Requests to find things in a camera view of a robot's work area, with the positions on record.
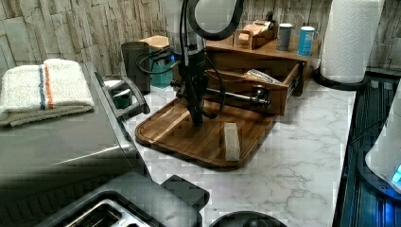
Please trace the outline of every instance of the paper towel holder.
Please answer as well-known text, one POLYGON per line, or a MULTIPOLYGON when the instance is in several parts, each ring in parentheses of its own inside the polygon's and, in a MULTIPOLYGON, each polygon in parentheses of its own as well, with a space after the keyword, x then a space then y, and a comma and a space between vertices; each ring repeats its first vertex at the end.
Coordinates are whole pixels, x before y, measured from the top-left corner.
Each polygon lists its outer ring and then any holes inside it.
POLYGON ((321 84, 321 86, 341 91, 362 91, 368 86, 371 81, 369 77, 364 77, 361 82, 356 83, 337 82, 323 77, 321 74, 321 67, 313 71, 312 78, 317 83, 321 84))

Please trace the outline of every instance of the blue light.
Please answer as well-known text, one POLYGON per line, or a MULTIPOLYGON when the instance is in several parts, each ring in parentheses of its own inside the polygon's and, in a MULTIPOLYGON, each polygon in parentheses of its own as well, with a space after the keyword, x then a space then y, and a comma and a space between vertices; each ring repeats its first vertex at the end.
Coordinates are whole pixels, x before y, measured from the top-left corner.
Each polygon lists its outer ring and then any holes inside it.
POLYGON ((395 172, 394 176, 392 176, 393 183, 399 183, 401 181, 401 172, 395 172))

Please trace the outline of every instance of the striped dish towel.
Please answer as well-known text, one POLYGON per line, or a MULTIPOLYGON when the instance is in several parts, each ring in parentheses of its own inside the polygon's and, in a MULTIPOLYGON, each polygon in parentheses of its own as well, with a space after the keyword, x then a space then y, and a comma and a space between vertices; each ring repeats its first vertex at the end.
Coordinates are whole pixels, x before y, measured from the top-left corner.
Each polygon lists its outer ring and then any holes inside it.
POLYGON ((0 125, 90 111, 95 103, 79 64, 51 59, 9 69, 3 76, 0 125))

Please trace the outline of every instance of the gray cup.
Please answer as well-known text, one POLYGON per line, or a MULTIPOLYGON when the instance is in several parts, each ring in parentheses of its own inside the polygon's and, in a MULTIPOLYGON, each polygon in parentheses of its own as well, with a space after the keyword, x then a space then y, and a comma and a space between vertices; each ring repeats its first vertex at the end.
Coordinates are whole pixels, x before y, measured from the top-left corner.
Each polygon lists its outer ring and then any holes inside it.
POLYGON ((292 24, 280 24, 277 33, 277 51, 288 51, 292 24))

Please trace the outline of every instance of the paper towel roll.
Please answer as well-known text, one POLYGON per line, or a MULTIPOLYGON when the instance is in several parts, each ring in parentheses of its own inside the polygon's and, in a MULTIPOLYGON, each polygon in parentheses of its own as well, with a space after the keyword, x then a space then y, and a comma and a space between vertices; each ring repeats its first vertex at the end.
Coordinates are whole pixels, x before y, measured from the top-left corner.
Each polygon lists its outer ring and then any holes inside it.
POLYGON ((323 77, 363 81, 383 4, 384 0, 333 0, 323 41, 323 77))

